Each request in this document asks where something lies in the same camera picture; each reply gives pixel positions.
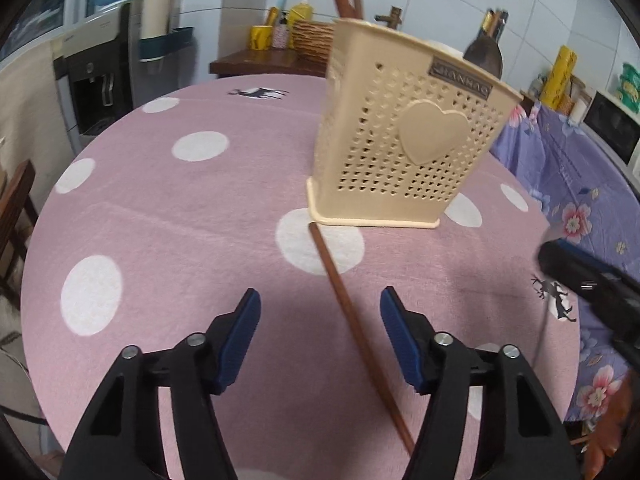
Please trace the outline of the person's right hand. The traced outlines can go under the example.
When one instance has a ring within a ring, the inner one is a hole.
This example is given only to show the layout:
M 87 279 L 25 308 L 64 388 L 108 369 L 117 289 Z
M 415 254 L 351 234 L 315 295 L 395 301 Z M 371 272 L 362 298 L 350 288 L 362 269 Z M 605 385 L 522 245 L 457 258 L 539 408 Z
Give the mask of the person's right hand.
M 606 413 L 591 435 L 585 458 L 585 478 L 592 480 L 602 470 L 607 458 L 620 448 L 623 430 L 631 420 L 631 410 L 639 400 L 639 376 L 633 370 L 626 375 L 620 390 L 611 398 Z

